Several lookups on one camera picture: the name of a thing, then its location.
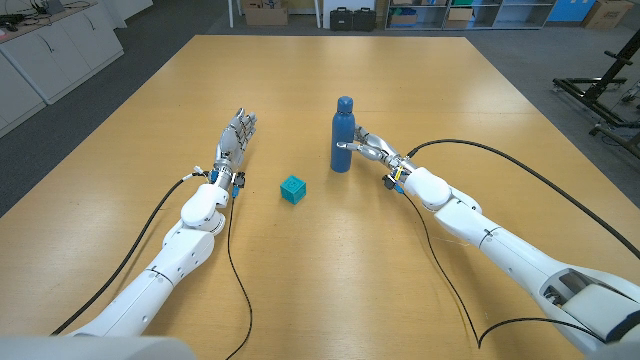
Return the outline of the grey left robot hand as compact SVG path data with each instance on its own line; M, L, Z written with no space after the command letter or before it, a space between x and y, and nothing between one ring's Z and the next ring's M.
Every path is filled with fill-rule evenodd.
M221 133L216 146L214 161L216 170L227 168L235 172L240 168L248 143L256 132L256 123L255 112L246 113L244 108L236 112Z

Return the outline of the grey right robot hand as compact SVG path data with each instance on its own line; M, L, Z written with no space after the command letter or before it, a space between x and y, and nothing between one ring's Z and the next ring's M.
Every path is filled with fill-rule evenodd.
M407 157L403 157L384 139L368 132L360 125L355 126L354 140L352 142L338 141L338 149L358 152L363 157L378 161L390 170L402 168L407 174L416 171L418 167Z

